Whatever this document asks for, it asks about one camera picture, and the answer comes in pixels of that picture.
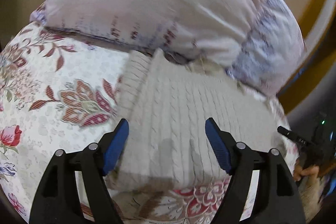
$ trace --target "silver bolt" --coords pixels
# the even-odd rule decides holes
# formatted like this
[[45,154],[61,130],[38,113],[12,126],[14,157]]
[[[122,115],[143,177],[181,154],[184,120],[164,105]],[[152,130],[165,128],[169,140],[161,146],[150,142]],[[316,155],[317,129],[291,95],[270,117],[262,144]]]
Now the silver bolt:
[[242,142],[238,142],[238,143],[236,144],[236,146],[237,146],[238,149],[242,149],[242,150],[246,148],[246,144],[244,144],[244,143],[242,143]]
[[96,150],[98,148],[98,144],[97,143],[90,143],[89,144],[89,149],[90,150]]
[[55,152],[55,155],[57,156],[57,157],[60,157],[60,156],[62,156],[63,155],[63,149],[59,149],[59,150],[57,150],[56,152]]
[[271,149],[271,153],[274,155],[274,156],[278,156],[280,154],[279,150],[275,149],[275,148],[272,148]]

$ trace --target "cable knit sweater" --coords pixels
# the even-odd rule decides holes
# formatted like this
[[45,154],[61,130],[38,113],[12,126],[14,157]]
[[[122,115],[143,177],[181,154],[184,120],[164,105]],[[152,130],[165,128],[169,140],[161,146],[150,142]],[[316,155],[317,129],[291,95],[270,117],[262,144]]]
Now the cable knit sweater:
[[110,176],[122,190],[163,191],[224,179],[205,135],[209,117],[252,149],[282,145],[274,141],[277,125],[265,104],[244,95],[227,76],[169,63],[161,50],[153,58],[131,53],[118,115],[130,124],[117,175]]

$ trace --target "pillow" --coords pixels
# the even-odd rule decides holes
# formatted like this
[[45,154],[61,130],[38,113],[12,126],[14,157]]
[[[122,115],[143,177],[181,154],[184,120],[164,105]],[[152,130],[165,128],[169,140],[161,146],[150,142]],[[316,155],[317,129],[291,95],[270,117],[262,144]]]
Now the pillow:
[[258,20],[227,74],[274,96],[297,69],[304,50],[300,27],[283,0],[265,0]]
[[46,0],[45,25],[230,66],[258,6],[259,0]]

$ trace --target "floral bed sheet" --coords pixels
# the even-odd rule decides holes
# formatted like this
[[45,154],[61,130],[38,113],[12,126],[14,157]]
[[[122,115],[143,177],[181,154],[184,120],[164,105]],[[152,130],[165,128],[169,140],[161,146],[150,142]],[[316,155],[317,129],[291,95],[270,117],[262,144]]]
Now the floral bed sheet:
[[[43,172],[55,150],[82,150],[112,131],[119,84],[129,54],[107,42],[48,31],[33,22],[0,54],[0,184],[13,207],[28,221]],[[288,128],[276,98],[264,101],[278,125]],[[283,140],[293,170],[296,146]],[[92,218],[81,174],[76,174],[85,217]],[[130,193],[106,186],[125,223],[210,223],[230,178],[210,185],[161,193]],[[254,171],[241,219],[251,214],[258,184]]]

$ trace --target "bed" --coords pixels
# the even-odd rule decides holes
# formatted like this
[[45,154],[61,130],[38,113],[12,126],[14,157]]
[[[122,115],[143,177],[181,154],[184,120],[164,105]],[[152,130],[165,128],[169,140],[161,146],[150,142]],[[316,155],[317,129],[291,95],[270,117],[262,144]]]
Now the bed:
[[[24,220],[29,219],[35,191],[53,153],[59,148],[82,150],[115,128],[118,93],[129,58],[129,52],[108,42],[53,32],[38,22],[24,27],[3,50],[0,184]],[[277,126],[289,127],[276,98],[266,99],[242,84],[236,88],[263,102]],[[285,138],[281,145],[292,171],[296,146]],[[77,181],[83,213],[92,219],[80,174]],[[109,181],[109,193],[124,221],[209,223],[230,178],[163,193],[122,191]],[[253,208],[257,181],[254,173],[242,219]]]

